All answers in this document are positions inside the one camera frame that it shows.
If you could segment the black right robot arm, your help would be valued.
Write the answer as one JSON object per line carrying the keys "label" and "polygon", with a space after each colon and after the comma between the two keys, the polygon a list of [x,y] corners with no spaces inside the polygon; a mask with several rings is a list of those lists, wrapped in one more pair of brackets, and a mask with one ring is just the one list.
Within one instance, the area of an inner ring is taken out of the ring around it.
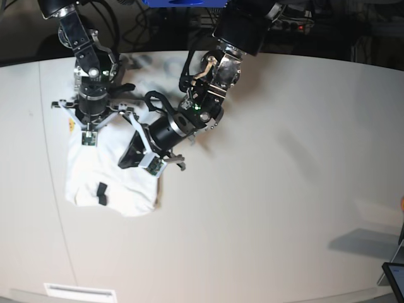
{"label": "black right robot arm", "polygon": [[59,100],[52,108],[64,110],[81,129],[98,130],[116,115],[126,113],[123,105],[113,100],[124,92],[131,92],[135,85],[117,84],[121,67],[120,53],[116,46],[103,46],[98,30],[86,25],[78,10],[86,1],[39,1],[44,19],[59,20],[58,39],[71,49],[76,59],[74,66],[74,91],[72,101]]}

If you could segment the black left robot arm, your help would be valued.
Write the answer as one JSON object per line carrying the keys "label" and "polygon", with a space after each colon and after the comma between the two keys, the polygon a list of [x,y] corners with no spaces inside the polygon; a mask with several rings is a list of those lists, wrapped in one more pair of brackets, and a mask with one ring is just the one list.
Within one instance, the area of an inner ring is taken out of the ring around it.
{"label": "black left robot arm", "polygon": [[243,57],[259,53],[271,24],[284,8],[280,1],[229,1],[213,32],[219,44],[203,56],[201,71],[194,75],[189,73],[194,51],[189,51],[179,80],[179,89],[185,94],[179,105],[173,107],[155,90],[145,94],[142,100],[148,110],[160,117],[144,124],[131,115],[135,133],[118,166],[141,167],[152,175],[170,162],[185,169],[184,157],[174,155],[173,147],[217,126],[227,92],[240,78]]}

